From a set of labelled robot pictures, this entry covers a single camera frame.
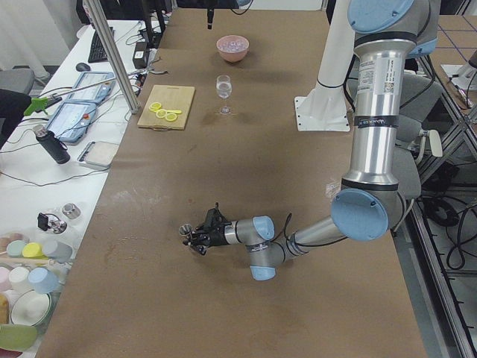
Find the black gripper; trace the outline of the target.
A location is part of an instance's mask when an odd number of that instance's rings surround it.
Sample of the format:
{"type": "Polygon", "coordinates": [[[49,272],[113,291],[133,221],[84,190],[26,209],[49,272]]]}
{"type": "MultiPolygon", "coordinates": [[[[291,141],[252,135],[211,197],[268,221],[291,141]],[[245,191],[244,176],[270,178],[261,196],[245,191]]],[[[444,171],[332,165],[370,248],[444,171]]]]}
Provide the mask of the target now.
{"type": "Polygon", "coordinates": [[[227,222],[212,224],[206,227],[202,224],[192,231],[192,238],[189,240],[189,247],[199,253],[205,255],[210,247],[227,245],[225,238],[225,227],[227,222]]]}

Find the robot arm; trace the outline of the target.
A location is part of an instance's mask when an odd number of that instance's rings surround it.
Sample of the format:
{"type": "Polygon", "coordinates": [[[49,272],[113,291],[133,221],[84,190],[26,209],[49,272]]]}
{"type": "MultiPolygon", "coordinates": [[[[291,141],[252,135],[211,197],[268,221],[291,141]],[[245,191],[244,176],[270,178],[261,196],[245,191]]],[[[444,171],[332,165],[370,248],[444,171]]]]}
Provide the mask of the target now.
{"type": "Polygon", "coordinates": [[[350,167],[333,198],[331,213],[307,228],[275,233],[267,216],[230,221],[218,208],[196,228],[182,226],[183,244],[199,254],[215,246],[241,244],[256,280],[274,277],[277,266],[313,248],[345,239],[377,239],[403,217],[392,163],[399,126],[405,61],[430,54],[437,44],[439,1],[337,1],[322,65],[343,59],[338,75],[318,74],[316,87],[296,108],[325,117],[343,92],[352,56],[359,59],[350,167]]]}

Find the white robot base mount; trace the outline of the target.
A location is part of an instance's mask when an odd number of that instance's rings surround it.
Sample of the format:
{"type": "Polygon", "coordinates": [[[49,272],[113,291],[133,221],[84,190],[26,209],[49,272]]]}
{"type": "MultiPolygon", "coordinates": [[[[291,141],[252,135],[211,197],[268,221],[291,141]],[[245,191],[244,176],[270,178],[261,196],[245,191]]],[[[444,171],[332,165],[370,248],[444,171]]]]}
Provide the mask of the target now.
{"type": "Polygon", "coordinates": [[[336,1],[315,88],[294,99],[299,131],[350,130],[343,89],[355,39],[347,18],[349,5],[350,0],[336,1]]]}

